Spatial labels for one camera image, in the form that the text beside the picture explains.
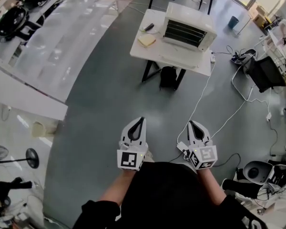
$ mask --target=black monitor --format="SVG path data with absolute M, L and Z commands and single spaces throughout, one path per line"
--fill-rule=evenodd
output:
M 247 73 L 251 76 L 260 93 L 263 93 L 270 87 L 286 86 L 280 70 L 269 56 L 255 61 Z

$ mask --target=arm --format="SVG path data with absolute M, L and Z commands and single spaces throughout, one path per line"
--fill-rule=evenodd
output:
M 120 214 L 120 205 L 126 195 L 135 171 L 123 170 L 98 202 L 88 201 L 82 206 L 82 213 L 73 229 L 86 228 L 92 225 L 96 229 L 105 229 L 115 223 Z
M 136 171 L 123 170 L 111 186 L 101 196 L 100 201 L 112 201 L 119 206 L 125 197 L 129 185 L 131 184 Z
M 246 228 L 242 223 L 242 219 L 247 217 L 252 223 L 255 221 L 256 225 L 260 225 L 258 228 L 267 229 L 266 224 L 250 213 L 244 206 L 237 202 L 233 197 L 226 196 L 224 191 L 221 189 L 217 181 L 215 180 L 210 169 L 197 170 L 199 180 L 205 187 L 211 201 L 219 206 L 220 213 L 224 220 L 230 225 L 234 225 L 235 228 Z
M 224 201 L 226 194 L 215 180 L 210 169 L 197 170 L 197 174 L 211 201 L 215 205 L 220 205 Z

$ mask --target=gray floor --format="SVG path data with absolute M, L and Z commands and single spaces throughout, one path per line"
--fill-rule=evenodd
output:
M 147 3 L 148 0 L 134 0 Z M 154 5 L 166 8 L 171 0 L 155 0 Z M 192 0 L 177 3 L 196 8 Z M 147 6 L 131 6 L 145 11 Z M 225 52 L 226 45 L 235 50 L 250 48 L 262 35 L 250 23 L 239 37 L 226 27 L 232 15 L 242 18 L 246 11 L 231 0 L 217 0 L 211 16 L 218 37 L 211 46 L 214 52 Z M 131 120 L 147 118 L 147 141 L 155 161 L 169 161 L 179 154 L 176 138 L 186 124 L 207 77 L 187 71 L 177 91 L 159 91 L 160 75 L 145 84 L 141 78 L 146 61 L 129 55 L 143 15 L 126 8 L 112 24 L 87 60 L 67 101 L 66 119 L 59 125 L 52 147 L 46 178 L 44 212 L 72 227 L 81 205 L 87 200 L 97 200 L 120 173 L 116 164 L 116 150 L 121 131 Z M 206 126 L 211 134 L 242 104 L 242 98 L 232 88 L 230 80 L 236 66 L 230 56 L 216 55 L 216 66 L 193 120 Z M 240 73 L 235 82 L 248 94 L 251 79 Z M 269 91 L 263 94 L 255 88 L 252 98 L 268 101 Z M 272 125 L 279 139 L 274 153 L 282 154 L 286 145 L 286 124 L 281 109 L 286 103 L 286 91 L 272 93 Z M 276 135 L 266 122 L 267 106 L 259 102 L 246 103 L 214 138 L 219 156 L 218 164 L 238 152 L 242 157 L 240 167 L 251 160 L 269 157 L 269 148 Z M 186 133 L 181 136 L 186 141 Z M 231 177 L 238 158 L 226 165 L 213 168 L 221 182 Z

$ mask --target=white robot part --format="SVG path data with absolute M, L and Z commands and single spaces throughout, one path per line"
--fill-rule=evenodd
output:
M 131 121 L 122 131 L 117 150 L 118 168 L 139 171 L 148 145 L 146 143 L 146 119 L 144 117 Z
M 200 123 L 189 121 L 187 133 L 190 142 L 188 157 L 195 169 L 211 168 L 217 161 L 217 150 L 209 131 Z

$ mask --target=black backpack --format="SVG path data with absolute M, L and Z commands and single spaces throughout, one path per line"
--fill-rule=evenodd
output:
M 177 73 L 176 69 L 171 66 L 163 67 L 161 70 L 161 87 L 174 87 L 176 84 Z

